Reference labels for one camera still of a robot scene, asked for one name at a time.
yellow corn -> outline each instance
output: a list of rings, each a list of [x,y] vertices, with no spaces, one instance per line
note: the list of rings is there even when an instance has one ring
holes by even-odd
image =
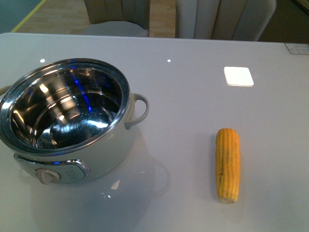
[[[240,182],[239,136],[234,129],[223,128],[216,138],[217,196],[225,204],[235,203]]]

chair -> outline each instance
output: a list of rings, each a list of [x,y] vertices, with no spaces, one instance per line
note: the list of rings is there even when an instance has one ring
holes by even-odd
[[[257,41],[276,0],[177,0],[177,37]]]
[[[84,0],[90,26],[84,35],[149,36],[150,0]]]

white square coaster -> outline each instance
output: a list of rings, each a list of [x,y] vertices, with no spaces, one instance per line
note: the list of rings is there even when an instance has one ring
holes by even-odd
[[[250,70],[244,67],[224,67],[226,83],[229,86],[246,86],[254,85]]]

pot rim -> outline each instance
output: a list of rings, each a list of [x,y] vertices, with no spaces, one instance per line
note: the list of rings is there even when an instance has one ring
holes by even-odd
[[[61,69],[61,67],[66,67],[68,65],[80,65],[84,64],[84,68],[87,68],[87,65],[92,65],[99,69],[100,71],[104,71],[106,74],[117,82],[122,92],[122,101],[119,107],[119,110],[113,119],[113,121],[102,131],[100,131],[95,136],[82,141],[81,143],[70,145],[62,148],[55,149],[46,149],[39,148],[35,146],[28,145],[21,141],[13,132],[11,127],[12,120],[12,112],[14,110],[14,105],[16,105],[18,98],[22,93],[27,92],[29,84],[31,84],[35,79],[39,77],[43,77],[46,73]],[[117,69],[115,66],[101,60],[91,59],[91,58],[70,58],[63,59],[55,62],[51,62],[49,64],[43,65],[33,71],[27,73],[19,80],[17,80],[1,97],[0,99],[0,139],[13,151],[18,152],[19,154],[28,154],[31,156],[59,156],[65,155],[68,153],[72,153],[83,149],[103,137],[107,136],[124,118],[124,115],[128,111],[129,103],[130,103],[130,88],[126,77],[123,73]]]

stainless steel pot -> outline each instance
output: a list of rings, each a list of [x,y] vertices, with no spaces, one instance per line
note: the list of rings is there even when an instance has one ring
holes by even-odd
[[[0,139],[43,184],[92,179],[117,166],[134,142],[130,128],[149,112],[117,68],[94,59],[44,65],[1,91]],[[132,119],[137,100],[146,109]]]

